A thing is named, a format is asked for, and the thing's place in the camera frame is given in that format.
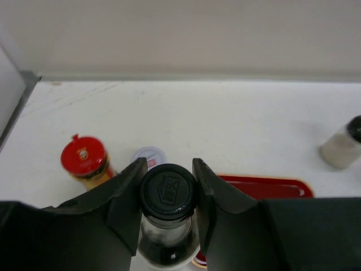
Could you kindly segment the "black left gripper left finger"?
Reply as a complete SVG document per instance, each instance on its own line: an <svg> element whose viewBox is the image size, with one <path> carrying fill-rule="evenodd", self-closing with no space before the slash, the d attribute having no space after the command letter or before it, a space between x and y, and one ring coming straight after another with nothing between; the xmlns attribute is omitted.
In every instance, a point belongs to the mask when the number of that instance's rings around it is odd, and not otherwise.
<svg viewBox="0 0 361 271"><path fill-rule="evenodd" d="M105 227L115 233L131 256L135 256L142 216L139 186L146 173L146 159L138 158L103 184L58 207L49 206L43 210L62 216L84 216L105 208Z"/></svg>

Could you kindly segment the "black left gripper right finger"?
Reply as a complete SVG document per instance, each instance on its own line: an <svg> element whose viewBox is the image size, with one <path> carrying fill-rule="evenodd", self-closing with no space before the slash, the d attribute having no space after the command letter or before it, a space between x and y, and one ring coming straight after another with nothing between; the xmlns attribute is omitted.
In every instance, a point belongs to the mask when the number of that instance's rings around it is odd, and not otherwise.
<svg viewBox="0 0 361 271"><path fill-rule="evenodd" d="M258 201L218 177L200 158L192 160L197 181L197 219L206 257L259 257L263 222Z"/></svg>

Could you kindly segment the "soy sauce bottle black cap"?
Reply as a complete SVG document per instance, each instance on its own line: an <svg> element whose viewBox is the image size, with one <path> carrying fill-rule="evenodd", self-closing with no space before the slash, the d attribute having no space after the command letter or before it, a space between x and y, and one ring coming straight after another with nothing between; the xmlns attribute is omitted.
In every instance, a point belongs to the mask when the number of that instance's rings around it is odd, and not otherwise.
<svg viewBox="0 0 361 271"><path fill-rule="evenodd" d="M196 180L185 168L162 164L140 184L142 220L137 252L153 270L177 270L199 252Z"/></svg>

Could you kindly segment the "small white lid jar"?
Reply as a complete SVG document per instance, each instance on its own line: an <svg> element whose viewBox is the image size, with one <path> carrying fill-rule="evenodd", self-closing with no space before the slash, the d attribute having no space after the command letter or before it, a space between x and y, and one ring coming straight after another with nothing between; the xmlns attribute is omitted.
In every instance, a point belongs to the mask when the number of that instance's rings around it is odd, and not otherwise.
<svg viewBox="0 0 361 271"><path fill-rule="evenodd" d="M148 171L168 162L163 150L155 146L147 146L138 149L130 161L133 162L138 158L146 158Z"/></svg>

